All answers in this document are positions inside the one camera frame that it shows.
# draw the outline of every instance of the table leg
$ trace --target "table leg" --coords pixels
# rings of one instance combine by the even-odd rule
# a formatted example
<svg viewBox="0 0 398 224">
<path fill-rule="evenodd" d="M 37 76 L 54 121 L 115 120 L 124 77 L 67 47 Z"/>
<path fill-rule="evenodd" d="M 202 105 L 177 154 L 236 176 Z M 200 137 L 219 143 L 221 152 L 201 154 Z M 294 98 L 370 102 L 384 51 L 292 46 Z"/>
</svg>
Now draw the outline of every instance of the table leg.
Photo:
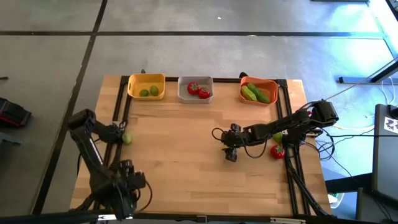
<svg viewBox="0 0 398 224">
<path fill-rule="evenodd" d="M 372 173 L 327 180 L 325 183 L 328 193 L 355 192 L 360 187 L 370 189 L 372 184 Z"/>
</svg>

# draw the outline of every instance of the gray floor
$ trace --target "gray floor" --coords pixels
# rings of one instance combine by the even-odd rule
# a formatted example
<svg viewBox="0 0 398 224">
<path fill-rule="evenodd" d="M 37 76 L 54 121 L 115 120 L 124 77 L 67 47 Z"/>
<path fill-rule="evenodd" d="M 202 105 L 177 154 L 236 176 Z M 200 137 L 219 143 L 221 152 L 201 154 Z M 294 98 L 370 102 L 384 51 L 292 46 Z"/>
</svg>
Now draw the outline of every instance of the gray floor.
<svg viewBox="0 0 398 224">
<path fill-rule="evenodd" d="M 0 4 L 0 30 L 92 30 L 101 1 Z M 108 3 L 100 30 L 379 32 L 373 15 L 363 3 L 120 0 Z M 30 212 L 87 43 L 88 37 L 0 36 L 0 76 L 10 77 L 0 81 L 0 96 L 33 112 L 25 129 L 1 130 L 21 138 L 24 145 L 2 146 L 0 151 L 0 216 Z M 318 100 L 347 87 L 337 84 L 336 77 L 365 77 L 391 59 L 382 39 L 97 37 L 75 111 L 95 108 L 104 75 L 129 75 L 142 68 L 175 77 L 237 77 L 245 71 L 264 78 L 302 79 L 307 100 Z M 392 87 L 386 90 L 391 93 Z M 374 113 L 375 104 L 385 103 L 379 86 L 357 86 L 331 101 L 339 124 L 347 127 L 371 125 L 365 115 Z M 342 142 L 335 158 L 353 175 L 369 172 L 371 143 L 371 139 Z M 77 155 L 67 135 L 44 212 L 69 208 Z M 333 161 L 322 166 L 347 175 Z"/>
</svg>

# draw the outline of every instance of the red tomato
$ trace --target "red tomato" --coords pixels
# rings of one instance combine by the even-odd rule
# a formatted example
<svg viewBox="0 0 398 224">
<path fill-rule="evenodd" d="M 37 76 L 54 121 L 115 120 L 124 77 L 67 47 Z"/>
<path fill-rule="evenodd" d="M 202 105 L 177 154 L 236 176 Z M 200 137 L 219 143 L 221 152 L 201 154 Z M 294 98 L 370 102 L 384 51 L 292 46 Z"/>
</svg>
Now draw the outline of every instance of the red tomato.
<svg viewBox="0 0 398 224">
<path fill-rule="evenodd" d="M 200 88 L 198 95 L 201 99 L 207 99 L 210 97 L 210 91 L 207 88 Z"/>
<path fill-rule="evenodd" d="M 188 89 L 189 94 L 196 95 L 199 92 L 199 85 L 195 82 L 191 82 L 188 84 L 187 89 Z"/>
<path fill-rule="evenodd" d="M 285 157 L 285 149 L 280 145 L 275 145 L 271 148 L 271 155 L 275 159 L 281 159 Z"/>
</svg>

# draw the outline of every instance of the green lime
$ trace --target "green lime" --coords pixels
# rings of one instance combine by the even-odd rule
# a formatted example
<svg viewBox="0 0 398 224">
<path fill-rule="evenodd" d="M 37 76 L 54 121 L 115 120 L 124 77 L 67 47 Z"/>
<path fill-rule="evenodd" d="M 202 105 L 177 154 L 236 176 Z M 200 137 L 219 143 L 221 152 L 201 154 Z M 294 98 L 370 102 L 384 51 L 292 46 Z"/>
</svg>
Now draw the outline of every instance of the green lime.
<svg viewBox="0 0 398 224">
<path fill-rule="evenodd" d="M 132 141 L 131 134 L 128 132 L 123 133 L 122 135 L 123 143 L 124 144 L 130 144 Z"/>
<path fill-rule="evenodd" d="M 275 140 L 275 142 L 277 142 L 278 144 L 282 144 L 282 133 L 281 133 L 281 132 L 274 134 L 272 138 L 273 138 L 273 139 Z"/>
<path fill-rule="evenodd" d="M 149 96 L 148 90 L 141 90 L 141 91 L 139 92 L 139 96 Z"/>
<path fill-rule="evenodd" d="M 152 96 L 157 96 L 159 95 L 159 90 L 157 89 L 156 86 L 151 86 L 149 88 L 150 93 L 152 94 Z"/>
</svg>

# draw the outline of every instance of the wooden tabletop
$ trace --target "wooden tabletop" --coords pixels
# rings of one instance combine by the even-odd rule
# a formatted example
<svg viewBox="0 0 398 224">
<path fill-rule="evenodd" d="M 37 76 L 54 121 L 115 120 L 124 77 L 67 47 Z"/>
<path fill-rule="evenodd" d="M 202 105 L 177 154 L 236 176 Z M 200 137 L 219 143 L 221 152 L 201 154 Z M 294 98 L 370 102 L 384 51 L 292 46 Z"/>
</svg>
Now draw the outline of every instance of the wooden tabletop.
<svg viewBox="0 0 398 224">
<path fill-rule="evenodd" d="M 104 78 L 95 111 L 103 123 L 111 122 L 120 78 Z M 288 87 L 295 111 L 306 103 L 303 84 L 301 80 L 288 80 Z M 221 150 L 223 144 L 211 136 L 216 127 L 228 130 L 231 123 L 245 127 L 278 118 L 276 105 L 242 104 L 238 93 L 238 83 L 214 83 L 210 104 L 181 104 L 177 82 L 167 82 L 163 100 L 132 101 L 127 131 L 132 133 L 133 141 L 123 146 L 121 159 L 132 159 L 153 188 L 153 200 L 146 213 L 292 216 L 284 160 L 274 160 L 269 155 L 269 148 L 275 145 L 273 140 L 268 141 L 262 157 L 251 159 L 240 149 L 238 161 L 229 162 Z M 279 97 L 284 105 L 283 95 Z M 98 143 L 102 155 L 105 147 L 105 143 Z M 258 155 L 262 148 L 263 145 L 249 147 L 248 151 Z M 318 152 L 302 146 L 300 155 L 306 186 L 330 213 Z M 71 208 L 79 206 L 90 194 L 89 178 L 82 162 Z M 295 188 L 298 210 L 303 213 L 301 194 Z M 149 198 L 148 189 L 141 192 L 138 208 Z"/>
</svg>

